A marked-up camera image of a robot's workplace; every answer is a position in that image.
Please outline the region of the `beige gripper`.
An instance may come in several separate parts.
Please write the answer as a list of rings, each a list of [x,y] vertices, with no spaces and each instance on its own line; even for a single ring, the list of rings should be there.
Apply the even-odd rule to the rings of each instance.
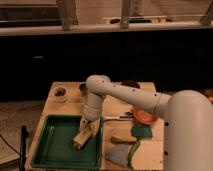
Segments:
[[[81,117],[79,127],[81,131],[74,137],[73,144],[81,149],[90,138],[96,136],[99,127],[100,120],[88,121],[84,117]]]

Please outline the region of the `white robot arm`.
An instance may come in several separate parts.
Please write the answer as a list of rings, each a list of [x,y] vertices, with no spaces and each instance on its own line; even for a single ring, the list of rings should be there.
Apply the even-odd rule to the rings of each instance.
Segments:
[[[164,120],[163,171],[213,171],[213,105],[200,92],[173,95],[123,86],[105,75],[86,79],[80,126],[101,117],[110,95]]]

